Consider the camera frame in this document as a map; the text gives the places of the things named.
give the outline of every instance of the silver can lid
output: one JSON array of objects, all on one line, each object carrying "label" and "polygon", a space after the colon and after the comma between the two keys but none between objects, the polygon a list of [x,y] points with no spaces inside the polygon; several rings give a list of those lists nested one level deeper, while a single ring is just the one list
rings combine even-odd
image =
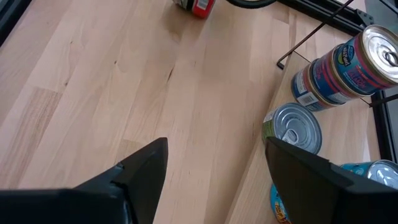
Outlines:
[{"label": "silver can lid", "polygon": [[369,168],[368,178],[398,189],[398,165],[387,160],[376,161]]},{"label": "silver can lid", "polygon": [[363,31],[363,44],[374,66],[388,79],[398,82],[398,36],[372,25]]},{"label": "silver can lid", "polygon": [[275,137],[318,154],[322,145],[321,127],[311,111],[298,103],[279,107],[273,117]]}]

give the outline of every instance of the cat food can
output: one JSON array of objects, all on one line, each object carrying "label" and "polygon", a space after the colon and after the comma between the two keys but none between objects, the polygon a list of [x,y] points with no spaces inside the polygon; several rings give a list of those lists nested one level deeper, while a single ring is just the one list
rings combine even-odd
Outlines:
[{"label": "cat food can", "polygon": [[192,14],[207,18],[213,9],[215,0],[173,0],[173,2]]},{"label": "cat food can", "polygon": [[334,52],[340,46],[318,59],[311,69],[310,79],[314,84],[315,90],[326,100],[342,104],[366,95],[360,95],[351,90],[339,77],[334,63]]},{"label": "cat food can", "polygon": [[372,95],[398,85],[397,52],[398,36],[372,25],[335,50],[335,67],[350,89]]},{"label": "cat food can", "polygon": [[271,186],[269,198],[271,200],[271,209],[274,212],[276,219],[278,219],[278,222],[281,224],[292,224],[287,216],[284,204],[282,203],[274,184]]},{"label": "cat food can", "polygon": [[322,132],[311,111],[298,103],[287,103],[267,114],[262,124],[262,139],[276,137],[308,152],[318,154]]},{"label": "cat food can", "polygon": [[398,190],[398,165],[391,161],[351,163],[341,168]]},{"label": "cat food can", "polygon": [[292,93],[294,98],[310,111],[321,111],[342,105],[341,103],[338,104],[328,101],[315,89],[315,86],[310,79],[310,72],[316,61],[307,65],[293,77]]}]

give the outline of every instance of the stacked cans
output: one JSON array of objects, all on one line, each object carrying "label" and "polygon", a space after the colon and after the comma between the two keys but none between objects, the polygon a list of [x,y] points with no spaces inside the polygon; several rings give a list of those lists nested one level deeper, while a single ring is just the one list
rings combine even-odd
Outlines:
[{"label": "stacked cans", "polygon": [[397,86],[397,52],[398,36],[369,26],[298,72],[293,95],[309,110],[321,111]]}]

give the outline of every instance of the wooden floor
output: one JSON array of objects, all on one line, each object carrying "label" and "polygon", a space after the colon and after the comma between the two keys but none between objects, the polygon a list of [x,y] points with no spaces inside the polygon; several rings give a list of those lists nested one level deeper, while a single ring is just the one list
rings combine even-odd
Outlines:
[{"label": "wooden floor", "polygon": [[[318,24],[279,3],[204,21],[171,0],[33,0],[0,48],[0,187],[74,187],[165,136],[155,223],[223,223],[275,62]],[[298,53],[348,39],[326,27]]]}]

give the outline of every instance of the orange label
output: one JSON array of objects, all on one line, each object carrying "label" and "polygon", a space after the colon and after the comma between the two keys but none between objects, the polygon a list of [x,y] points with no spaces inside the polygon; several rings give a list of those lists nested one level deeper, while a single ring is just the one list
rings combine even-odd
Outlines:
[{"label": "orange label", "polygon": [[281,224],[292,224],[286,217],[285,212],[280,208],[278,202],[275,202],[276,217]]}]

